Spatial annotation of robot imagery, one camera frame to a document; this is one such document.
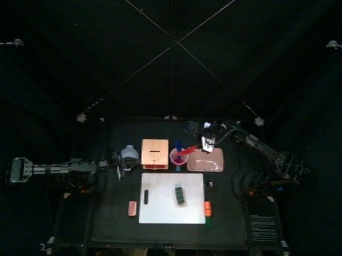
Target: bottle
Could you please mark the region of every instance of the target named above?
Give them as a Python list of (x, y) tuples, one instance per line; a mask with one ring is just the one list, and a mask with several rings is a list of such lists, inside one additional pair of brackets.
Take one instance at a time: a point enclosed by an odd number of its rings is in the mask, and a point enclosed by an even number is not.
[(135, 150), (132, 145), (127, 145), (122, 150), (122, 160), (124, 161), (124, 171), (131, 171), (131, 167), (134, 167), (139, 163), (139, 153)]

